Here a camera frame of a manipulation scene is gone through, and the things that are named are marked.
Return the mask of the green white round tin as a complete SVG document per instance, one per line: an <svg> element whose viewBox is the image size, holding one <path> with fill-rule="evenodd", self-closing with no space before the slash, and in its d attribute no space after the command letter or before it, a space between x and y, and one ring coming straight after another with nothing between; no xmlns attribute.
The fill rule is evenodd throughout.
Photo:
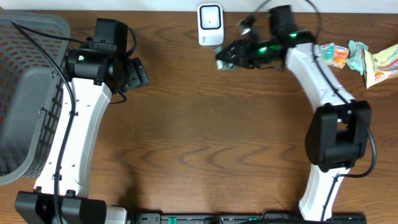
<svg viewBox="0 0 398 224"><path fill-rule="evenodd" d="M220 53L223 50L222 46L219 46L214 49L215 55ZM218 70L234 70L235 66L232 63L226 63L222 60L216 59L216 66Z"/></svg>

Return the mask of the teal Kleenex tissue pack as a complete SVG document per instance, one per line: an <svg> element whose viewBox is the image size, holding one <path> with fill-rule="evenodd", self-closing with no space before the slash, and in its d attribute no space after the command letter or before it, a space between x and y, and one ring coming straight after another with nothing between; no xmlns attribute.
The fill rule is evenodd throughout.
<svg viewBox="0 0 398 224"><path fill-rule="evenodd" d="M320 50L325 63L327 65L332 65L334 63L335 44L332 42L330 44L321 45Z"/></svg>

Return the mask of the orange Kleenex tissue pack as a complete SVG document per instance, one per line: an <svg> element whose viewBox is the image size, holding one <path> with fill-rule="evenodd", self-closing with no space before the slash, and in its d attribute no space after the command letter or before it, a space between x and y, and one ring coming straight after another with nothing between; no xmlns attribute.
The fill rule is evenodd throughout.
<svg viewBox="0 0 398 224"><path fill-rule="evenodd" d="M346 65L348 54L349 54L348 48L335 45L332 65L336 68L342 69Z"/></svg>

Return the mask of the teal snack packet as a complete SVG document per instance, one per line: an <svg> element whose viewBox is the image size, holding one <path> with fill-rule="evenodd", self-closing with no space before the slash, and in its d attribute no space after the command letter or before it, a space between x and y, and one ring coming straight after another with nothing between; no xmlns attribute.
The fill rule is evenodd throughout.
<svg viewBox="0 0 398 224"><path fill-rule="evenodd" d="M368 50L368 46L362 42L349 41L349 58L346 64L350 69L356 70L360 75L364 74L364 51Z"/></svg>

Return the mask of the white blue snack bag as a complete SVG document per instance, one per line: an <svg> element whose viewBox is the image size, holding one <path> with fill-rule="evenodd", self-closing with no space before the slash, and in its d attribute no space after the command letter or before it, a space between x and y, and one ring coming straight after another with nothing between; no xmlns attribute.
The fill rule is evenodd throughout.
<svg viewBox="0 0 398 224"><path fill-rule="evenodd" d="M371 54L365 50L364 65L366 88L397 77L397 44L377 54Z"/></svg>

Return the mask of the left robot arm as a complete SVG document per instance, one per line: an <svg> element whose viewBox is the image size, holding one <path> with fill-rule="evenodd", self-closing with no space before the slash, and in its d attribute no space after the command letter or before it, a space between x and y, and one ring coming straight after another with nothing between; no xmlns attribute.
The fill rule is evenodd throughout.
<svg viewBox="0 0 398 224"><path fill-rule="evenodd" d="M32 192L19 192L15 208L27 223L129 223L125 208L89 198L90 165L98 129L111 97L149 83L134 47L134 31L99 18L95 34L65 56L60 119Z"/></svg>

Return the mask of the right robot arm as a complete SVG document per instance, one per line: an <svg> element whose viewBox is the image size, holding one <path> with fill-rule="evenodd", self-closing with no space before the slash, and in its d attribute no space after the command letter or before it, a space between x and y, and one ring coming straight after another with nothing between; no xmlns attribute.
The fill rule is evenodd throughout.
<svg viewBox="0 0 398 224"><path fill-rule="evenodd" d="M330 223L341 181L366 177L376 165L371 107L345 90L322 58L319 34L300 30L289 5L269 10L270 40L260 40L255 21L255 12L239 21L242 39L219 48L215 57L245 69L268 69L280 60L298 80L313 110L305 137L310 175L298 208L303 222Z"/></svg>

